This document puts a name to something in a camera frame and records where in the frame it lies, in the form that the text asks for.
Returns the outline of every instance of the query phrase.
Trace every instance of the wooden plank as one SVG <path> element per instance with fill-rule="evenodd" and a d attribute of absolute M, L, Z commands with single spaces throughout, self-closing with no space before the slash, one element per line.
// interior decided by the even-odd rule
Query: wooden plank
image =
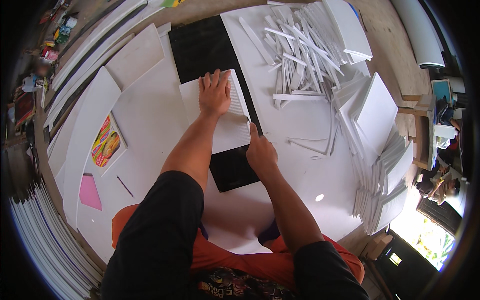
<path fill-rule="evenodd" d="M 436 104 L 436 101 L 437 97 L 435 95 L 422 95 L 420 101 L 417 103 L 416 106 L 430 108 L 432 103 Z"/>
<path fill-rule="evenodd" d="M 403 101 L 420 101 L 421 95 L 403 95 Z"/>
<path fill-rule="evenodd" d="M 428 163 L 426 160 L 418 160 L 417 158 L 415 158 L 413 160 L 413 164 L 419 168 L 428 170 Z"/>
<path fill-rule="evenodd" d="M 65 159 L 67 158 L 68 145 L 70 143 L 70 138 L 72 136 L 73 127 L 77 121 L 78 113 L 82 107 L 85 98 L 88 94 L 88 90 L 92 84 L 85 89 L 83 94 L 77 100 L 76 105 L 73 107 L 72 111 L 68 115 L 65 123 L 62 125 L 60 130 L 55 135 L 55 142 L 52 141 L 50 145 L 53 145 L 50 149 L 50 156 L 48 158 L 48 165 L 52 171 L 53 177 L 56 178 L 60 173 L 62 166 L 65 164 Z M 60 193 L 63 194 L 63 182 L 61 184 L 62 188 L 59 186 Z"/>
<path fill-rule="evenodd" d="M 398 113 L 427 117 L 427 112 L 425 110 L 418 110 L 418 109 L 414 109 L 414 108 L 399 107 L 398 108 Z"/>
<path fill-rule="evenodd" d="M 150 24 L 106 64 L 121 91 L 158 64 L 165 55 L 155 24 Z"/>
<path fill-rule="evenodd" d="M 63 210 L 67 222 L 77 228 L 80 185 L 85 165 L 95 138 L 108 114 L 121 95 L 121 90 L 102 67 L 88 91 L 72 131 L 65 160 Z"/>

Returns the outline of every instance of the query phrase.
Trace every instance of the black strip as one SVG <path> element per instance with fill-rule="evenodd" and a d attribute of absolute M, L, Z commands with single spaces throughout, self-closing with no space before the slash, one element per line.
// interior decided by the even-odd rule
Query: black strip
<path fill-rule="evenodd" d="M 222 18 L 214 16 L 172 30 L 168 36 L 182 84 L 205 73 L 234 69 L 237 74 L 251 121 L 262 134 L 247 82 L 233 49 Z M 220 192 L 230 191 L 260 181 L 248 164 L 249 145 L 212 155 L 210 171 Z"/>
<path fill-rule="evenodd" d="M 44 112 L 47 112 L 50 107 L 53 105 L 53 103 L 55 102 L 55 100 L 57 99 L 57 96 L 58 94 L 60 93 L 60 91 L 65 87 L 65 85 L 67 84 L 67 82 L 75 75 L 75 73 L 78 71 L 78 69 L 83 65 L 83 63 L 92 55 L 92 53 L 94 53 L 98 47 L 100 47 L 100 45 L 102 45 L 106 39 L 108 39 L 112 34 L 114 34 L 117 30 L 120 29 L 120 27 L 122 27 L 123 25 L 125 25 L 125 23 L 127 23 L 131 18 L 133 18 L 134 16 L 138 15 L 139 12 L 141 12 L 145 7 L 147 6 L 147 4 L 143 4 L 142 6 L 138 7 L 136 10 L 134 10 L 133 12 L 131 12 L 128 16 L 126 16 L 125 18 L 123 18 L 118 24 L 116 24 L 112 29 L 110 29 L 104 36 L 101 37 L 101 39 L 99 39 L 99 41 L 97 41 L 95 43 L 95 45 L 93 45 L 93 47 L 82 57 L 82 59 L 75 65 L 75 68 L 73 68 L 70 73 L 68 74 L 67 78 L 65 78 L 65 80 L 63 81 L 63 83 L 61 84 L 61 86 L 58 88 L 58 90 L 55 92 L 55 95 L 53 96 L 53 98 L 50 100 L 50 102 L 47 104 L 47 106 L 45 106 L 45 109 L 44 109 Z"/>
<path fill-rule="evenodd" d="M 50 128 L 48 128 L 48 126 L 43 129 L 43 141 L 49 145 L 50 145 L 50 142 L 52 141 L 50 139 Z"/>
<path fill-rule="evenodd" d="M 55 118 L 55 121 L 53 121 L 53 128 L 58 124 L 60 121 L 61 117 L 66 113 L 68 110 L 68 107 L 75 101 L 75 99 L 81 95 L 84 90 L 87 88 L 87 86 L 92 82 L 92 80 L 95 78 L 96 74 L 100 70 L 100 68 L 96 69 L 79 87 L 78 89 L 68 98 L 67 102 L 63 105 L 63 107 L 60 110 L 60 113 L 58 116 Z"/>
<path fill-rule="evenodd" d="M 111 13 L 113 10 L 115 10 L 117 7 L 120 6 L 120 4 L 124 3 L 126 0 L 118 0 L 117 2 L 113 3 L 110 5 L 106 10 L 104 10 L 101 14 L 98 16 L 94 17 L 90 22 L 88 22 L 68 43 L 68 45 L 62 50 L 62 52 L 59 54 L 59 57 L 57 61 L 59 61 L 62 56 L 67 53 L 68 49 L 75 44 L 75 42 L 85 33 L 87 32 L 88 29 L 90 29 L 93 25 L 95 25 L 98 21 L 100 21 L 103 17 Z"/>

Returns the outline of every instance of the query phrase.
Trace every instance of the finger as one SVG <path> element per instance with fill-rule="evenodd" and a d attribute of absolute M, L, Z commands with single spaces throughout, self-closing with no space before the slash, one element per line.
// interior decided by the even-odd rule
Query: finger
<path fill-rule="evenodd" d="M 210 72 L 207 72 L 205 74 L 205 88 L 209 88 L 210 87 Z"/>
<path fill-rule="evenodd" d="M 256 141 L 259 139 L 257 125 L 250 123 L 250 139 L 251 141 Z"/>
<path fill-rule="evenodd" d="M 212 77 L 212 85 L 213 87 L 217 87 L 218 86 L 218 80 L 220 79 L 220 69 L 216 69 L 215 70 L 215 73 L 213 73 L 213 77 Z"/>
<path fill-rule="evenodd" d="M 224 87 L 227 86 L 227 84 L 229 83 L 228 78 L 230 77 L 230 74 L 232 74 L 231 70 L 228 70 L 223 74 L 222 79 L 220 80 L 220 83 L 218 84 L 219 87 L 224 88 Z"/>
<path fill-rule="evenodd" d="M 227 83 L 227 86 L 225 87 L 225 94 L 227 95 L 227 99 L 231 101 L 230 98 L 230 91 L 232 90 L 232 86 L 230 85 L 230 82 Z"/>
<path fill-rule="evenodd" d="M 200 94 L 204 92 L 204 79 L 202 77 L 198 77 L 198 87 L 200 88 Z"/>

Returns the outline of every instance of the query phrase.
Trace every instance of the clutter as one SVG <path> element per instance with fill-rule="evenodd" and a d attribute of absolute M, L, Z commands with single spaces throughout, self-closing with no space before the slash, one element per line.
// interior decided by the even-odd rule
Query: clutter
<path fill-rule="evenodd" d="M 67 21 L 65 22 L 65 26 L 70 28 L 70 29 L 73 29 L 77 25 L 77 22 L 78 22 L 77 19 L 75 19 L 73 17 L 69 17 L 67 19 Z"/>
<path fill-rule="evenodd" d="M 33 93 L 24 93 L 15 101 L 15 128 L 19 128 L 35 115 Z"/>
<path fill-rule="evenodd" d="M 35 83 L 34 83 L 34 75 L 30 75 L 28 77 L 26 77 L 23 81 L 22 81 L 22 90 L 26 93 L 30 93 L 30 92 L 34 92 L 35 91 Z"/>

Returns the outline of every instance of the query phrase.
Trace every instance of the floor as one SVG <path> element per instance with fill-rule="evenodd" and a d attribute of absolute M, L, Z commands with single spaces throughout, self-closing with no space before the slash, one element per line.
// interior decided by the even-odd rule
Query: floor
<path fill-rule="evenodd" d="M 393 5 L 389 0 L 348 0 L 360 12 L 367 38 L 372 48 L 373 56 L 371 62 L 368 62 L 370 72 L 378 72 L 385 82 L 387 88 L 392 94 L 396 103 L 400 106 L 412 106 L 411 103 L 402 101 L 402 95 L 421 95 L 431 94 L 430 79 L 428 71 L 421 70 L 415 61 L 415 57 L 402 22 L 397 15 Z M 80 30 L 95 14 L 100 13 L 114 1 L 105 0 L 84 0 L 75 1 L 72 5 L 72 12 L 80 11 L 79 23 L 74 30 Z M 311 1 L 289 1 L 289 2 L 311 2 Z M 222 12 L 235 10 L 238 8 L 266 4 L 266 0 L 188 0 L 175 9 L 165 9 L 158 14 L 138 25 L 132 32 L 139 33 L 148 24 L 155 23 L 160 26 L 167 22 L 172 22 L 172 27 L 182 24 L 189 24 Z M 63 56 L 60 65 L 65 64 L 68 58 L 81 45 L 88 33 L 70 48 Z M 47 102 L 53 96 L 52 91 L 47 95 Z M 413 118 L 410 115 L 399 114 L 396 123 L 401 135 L 415 135 Z M 47 183 L 53 202 L 60 215 L 64 218 L 62 209 L 62 199 L 55 181 L 48 166 L 48 157 L 46 153 L 47 145 L 43 142 L 42 124 L 46 115 L 39 110 L 36 115 L 36 144 L 40 157 L 40 171 Z M 417 168 L 412 165 L 408 174 L 407 181 L 412 182 Z M 95 252 L 89 247 L 83 237 L 71 229 L 74 236 L 80 244 L 86 249 L 87 253 L 102 268 L 106 269 L 105 263 L 101 261 Z M 339 243 L 359 255 L 366 243 L 371 237 L 366 236 L 361 226 L 345 236 Z"/>

